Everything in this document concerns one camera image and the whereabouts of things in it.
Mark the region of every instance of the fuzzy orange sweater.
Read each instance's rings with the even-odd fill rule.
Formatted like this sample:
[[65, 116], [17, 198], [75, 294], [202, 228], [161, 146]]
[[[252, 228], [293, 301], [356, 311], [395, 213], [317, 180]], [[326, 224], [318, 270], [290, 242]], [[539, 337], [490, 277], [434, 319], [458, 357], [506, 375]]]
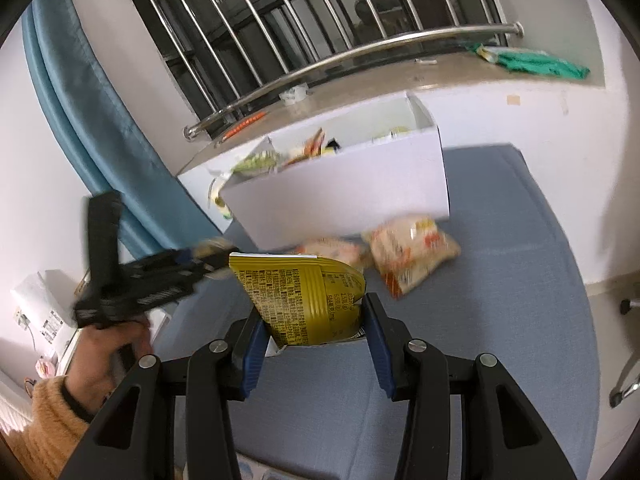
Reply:
[[56, 480], [89, 427], [61, 393], [64, 377], [41, 381], [33, 391], [33, 423], [5, 440], [33, 480]]

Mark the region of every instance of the white cardboard box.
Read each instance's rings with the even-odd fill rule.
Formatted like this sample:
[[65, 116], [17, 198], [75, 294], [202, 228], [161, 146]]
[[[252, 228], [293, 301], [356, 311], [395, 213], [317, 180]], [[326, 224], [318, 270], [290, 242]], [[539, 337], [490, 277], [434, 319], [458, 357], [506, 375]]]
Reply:
[[[319, 127], [325, 140], [335, 138], [341, 145], [338, 153], [229, 182], [220, 192], [259, 248], [270, 251], [320, 237], [354, 235], [403, 214], [448, 218], [440, 135], [410, 92], [321, 114], [269, 137], [285, 152], [302, 145]], [[373, 140], [397, 127], [411, 133]]]

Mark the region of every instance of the metal railing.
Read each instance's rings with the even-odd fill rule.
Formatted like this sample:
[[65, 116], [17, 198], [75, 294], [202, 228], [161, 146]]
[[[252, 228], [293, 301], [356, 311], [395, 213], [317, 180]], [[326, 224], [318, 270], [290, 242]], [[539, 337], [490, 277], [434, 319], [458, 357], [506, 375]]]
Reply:
[[413, 22], [416, 32], [408, 32], [408, 33], [398, 34], [398, 35], [389, 37], [388, 33], [385, 30], [383, 22], [380, 19], [380, 15], [373, 4], [373, 1], [364, 0], [364, 2], [367, 5], [367, 8], [371, 12], [373, 20], [376, 24], [376, 28], [379, 30], [380, 36], [382, 38], [378, 41], [373, 41], [371, 43], [366, 43], [366, 44], [354, 47], [347, 34], [347, 31], [344, 28], [344, 25], [342, 24], [342, 21], [340, 20], [340, 17], [338, 16], [336, 9], [331, 3], [331, 0], [322, 0], [322, 2], [327, 8], [327, 11], [329, 12], [329, 15], [332, 21], [335, 23], [335, 26], [337, 27], [337, 31], [340, 35], [340, 38], [344, 41], [344, 45], [346, 49], [342, 52], [337, 52], [331, 56], [321, 59], [315, 44], [309, 37], [308, 31], [303, 25], [299, 14], [295, 11], [291, 1], [281, 0], [282, 6], [285, 7], [287, 12], [290, 14], [290, 17], [293, 23], [295, 24], [295, 27], [299, 32], [300, 37], [302, 38], [305, 44], [305, 47], [306, 49], [308, 49], [308, 52], [312, 58], [311, 63], [307, 64], [306, 66], [303, 66], [302, 68], [292, 71], [287, 65], [287, 60], [281, 53], [280, 48], [276, 44], [276, 41], [274, 40], [268, 26], [265, 24], [263, 17], [260, 15], [260, 12], [258, 12], [254, 4], [252, 4], [251, 0], [243, 0], [244, 4], [248, 7], [249, 11], [252, 14], [254, 22], [257, 24], [260, 32], [262, 33], [264, 39], [266, 40], [266, 43], [268, 44], [271, 50], [271, 53], [274, 55], [279, 67], [282, 69], [282, 72], [284, 73], [279, 78], [276, 78], [272, 81], [265, 83], [261, 79], [260, 75], [258, 74], [258, 71], [254, 65], [254, 62], [252, 61], [251, 57], [247, 53], [246, 47], [244, 46], [244, 44], [242, 44], [241, 40], [238, 37], [238, 34], [236, 34], [236, 32], [234, 31], [234, 28], [232, 27], [228, 18], [225, 16], [224, 12], [222, 11], [218, 1], [209, 0], [211, 5], [215, 9], [216, 13], [220, 17], [220, 20], [222, 20], [222, 23], [226, 28], [226, 31], [229, 33], [232, 41], [235, 43], [236, 47], [238, 48], [242, 58], [244, 59], [244, 62], [247, 65], [247, 68], [255, 78], [255, 81], [258, 85], [257, 89], [245, 95], [242, 95], [238, 87], [235, 85], [233, 78], [229, 73], [228, 68], [224, 65], [224, 63], [220, 59], [220, 56], [216, 53], [214, 47], [212, 46], [211, 42], [207, 38], [207, 34], [205, 33], [202, 26], [198, 22], [198, 19], [195, 13], [193, 12], [193, 9], [191, 9], [191, 7], [189, 6], [187, 0], [179, 0], [179, 1], [180, 1], [180, 4], [184, 7], [184, 10], [187, 13], [188, 17], [193, 22], [193, 25], [196, 28], [198, 35], [202, 38], [202, 41], [204, 42], [206, 49], [209, 51], [210, 55], [214, 59], [216, 66], [220, 69], [220, 72], [222, 73], [223, 78], [226, 80], [226, 82], [229, 85], [229, 88], [231, 89], [231, 91], [236, 97], [236, 100], [229, 104], [223, 105], [220, 108], [216, 106], [213, 96], [210, 94], [205, 83], [200, 78], [200, 75], [196, 72], [196, 70], [190, 63], [190, 60], [188, 59], [188, 56], [187, 56], [187, 50], [185, 49], [182, 42], [180, 41], [178, 34], [174, 30], [170, 20], [167, 18], [164, 11], [162, 10], [162, 7], [159, 5], [158, 0], [149, 0], [149, 2], [151, 3], [151, 6], [153, 7], [154, 11], [158, 15], [158, 18], [160, 19], [162, 27], [164, 28], [166, 33], [169, 35], [169, 38], [171, 39], [173, 46], [177, 50], [178, 55], [182, 59], [182, 62], [184, 63], [186, 69], [188, 70], [191, 78], [193, 78], [198, 90], [201, 92], [204, 100], [207, 102], [207, 105], [209, 105], [209, 107], [212, 110], [212, 113], [205, 119], [201, 120], [197, 124], [194, 124], [193, 126], [185, 127], [184, 136], [187, 140], [193, 140], [199, 133], [205, 131], [206, 128], [209, 128], [210, 126], [220, 121], [225, 121], [225, 117], [231, 114], [232, 112], [237, 112], [241, 107], [251, 103], [252, 101], [255, 101], [256, 99], [268, 94], [269, 92], [277, 89], [281, 89], [287, 85], [297, 82], [303, 77], [307, 76], [308, 74], [316, 70], [322, 70], [322, 69], [326, 69], [326, 68], [338, 65], [344, 62], [345, 60], [354, 59], [356, 57], [363, 56], [365, 54], [370, 54], [370, 53], [378, 52], [382, 50], [388, 50], [398, 46], [403, 46], [403, 45], [412, 44], [412, 43], [421, 43], [424, 41], [442, 40], [446, 38], [457, 38], [460, 36], [464, 36], [464, 37], [474, 36], [474, 35], [485, 36], [487, 34], [489, 35], [491, 34], [522, 35], [523, 33], [522, 27], [520, 26], [519, 23], [494, 23], [487, 0], [479, 0], [482, 5], [482, 10], [486, 17], [487, 23], [483, 23], [479, 25], [460, 25], [460, 17], [456, 12], [456, 8], [452, 0], [444, 0], [444, 3], [446, 4], [447, 12], [450, 14], [450, 18], [454, 26], [444, 27], [444, 28], [431, 28], [431, 29], [425, 30], [422, 24], [422, 20], [418, 15], [418, 10], [416, 9], [414, 2], [412, 0], [401, 0], [403, 7], [405, 7], [408, 10], [410, 21]]

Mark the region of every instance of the yellow snack bag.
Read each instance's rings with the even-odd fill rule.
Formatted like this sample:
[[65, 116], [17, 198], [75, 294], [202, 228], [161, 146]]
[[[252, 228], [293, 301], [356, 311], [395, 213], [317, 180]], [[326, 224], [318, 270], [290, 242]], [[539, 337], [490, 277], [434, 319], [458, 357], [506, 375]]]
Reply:
[[309, 254], [231, 253], [242, 283], [278, 346], [348, 339], [360, 329], [362, 273]]

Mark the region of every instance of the gray bed sheet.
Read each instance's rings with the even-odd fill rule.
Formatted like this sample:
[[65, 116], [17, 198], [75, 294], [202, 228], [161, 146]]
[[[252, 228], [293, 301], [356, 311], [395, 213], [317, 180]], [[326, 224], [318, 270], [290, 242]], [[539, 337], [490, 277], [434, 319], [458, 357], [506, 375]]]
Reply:
[[[402, 300], [373, 270], [389, 316], [445, 353], [492, 352], [518, 381], [585, 479], [598, 420], [600, 371], [593, 320], [574, 256], [558, 221], [510, 145], [444, 150], [450, 219], [462, 246]], [[241, 228], [226, 234], [254, 250]], [[184, 300], [156, 343], [163, 358], [188, 355], [222, 336], [251, 307], [235, 279], [206, 282]], [[393, 478], [406, 402], [379, 388], [366, 341], [289, 348], [264, 362], [258, 387], [230, 404], [238, 451], [313, 479]], [[452, 397], [449, 478], [460, 478], [460, 404]], [[177, 459], [184, 460], [184, 417]]]

